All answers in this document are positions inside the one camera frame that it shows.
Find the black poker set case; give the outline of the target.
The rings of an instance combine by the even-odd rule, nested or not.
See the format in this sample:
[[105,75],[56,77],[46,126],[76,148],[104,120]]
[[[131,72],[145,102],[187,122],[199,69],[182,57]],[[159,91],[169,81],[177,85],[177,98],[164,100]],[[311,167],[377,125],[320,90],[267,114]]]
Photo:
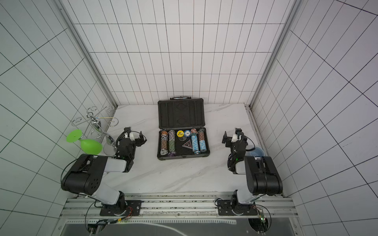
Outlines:
[[[210,155],[210,147],[207,137],[207,131],[205,128],[205,116],[204,116],[204,101],[202,98],[192,99],[191,97],[176,97],[170,100],[161,100],[157,104],[158,107],[158,127],[159,131],[159,143],[157,150],[157,158],[163,160],[184,159],[184,158],[196,158],[196,157],[208,157]],[[197,131],[200,129],[205,130],[205,141],[207,146],[206,152],[200,152],[200,154],[194,154],[193,149],[182,147],[182,145],[191,140],[190,137],[179,138],[177,131],[191,130],[195,128]],[[162,131],[170,130],[175,131],[175,148],[176,155],[168,156],[160,155],[160,137]]]

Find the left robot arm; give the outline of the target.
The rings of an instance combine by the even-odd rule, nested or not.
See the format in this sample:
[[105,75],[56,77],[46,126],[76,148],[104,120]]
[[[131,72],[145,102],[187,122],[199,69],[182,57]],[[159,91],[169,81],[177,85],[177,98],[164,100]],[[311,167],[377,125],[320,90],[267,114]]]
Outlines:
[[114,156],[103,156],[102,148],[87,151],[71,163],[71,168],[61,176],[61,188],[70,193],[88,196],[101,202],[101,216],[138,215],[139,205],[128,203],[125,194],[102,181],[105,173],[128,173],[135,158],[137,147],[147,142],[143,133],[130,127],[117,139],[106,134],[108,143],[115,149]]

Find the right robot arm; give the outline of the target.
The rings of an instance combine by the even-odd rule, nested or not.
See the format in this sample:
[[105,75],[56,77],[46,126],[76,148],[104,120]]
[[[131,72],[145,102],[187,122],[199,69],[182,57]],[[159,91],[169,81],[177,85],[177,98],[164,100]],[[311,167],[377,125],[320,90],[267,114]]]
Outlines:
[[246,176],[246,186],[234,191],[227,206],[227,214],[244,215],[253,211],[258,212],[261,207],[255,201],[262,196],[282,194],[283,184],[273,160],[264,155],[264,151],[257,147],[242,129],[236,128],[229,137],[223,135],[222,143],[230,148],[227,168],[235,175]]

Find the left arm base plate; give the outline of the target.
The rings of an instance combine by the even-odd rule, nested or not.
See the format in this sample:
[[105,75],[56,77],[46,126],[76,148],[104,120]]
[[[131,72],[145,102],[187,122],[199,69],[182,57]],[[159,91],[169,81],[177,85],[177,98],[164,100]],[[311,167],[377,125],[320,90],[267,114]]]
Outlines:
[[142,201],[140,200],[123,200],[115,205],[102,205],[100,216],[139,216]]

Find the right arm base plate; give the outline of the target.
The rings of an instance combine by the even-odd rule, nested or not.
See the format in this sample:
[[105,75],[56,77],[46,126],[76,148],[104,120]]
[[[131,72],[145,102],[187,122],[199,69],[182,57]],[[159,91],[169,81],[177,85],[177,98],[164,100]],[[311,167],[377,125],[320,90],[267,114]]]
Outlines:
[[236,200],[217,199],[215,205],[220,216],[257,216],[258,211],[253,205],[241,204]]

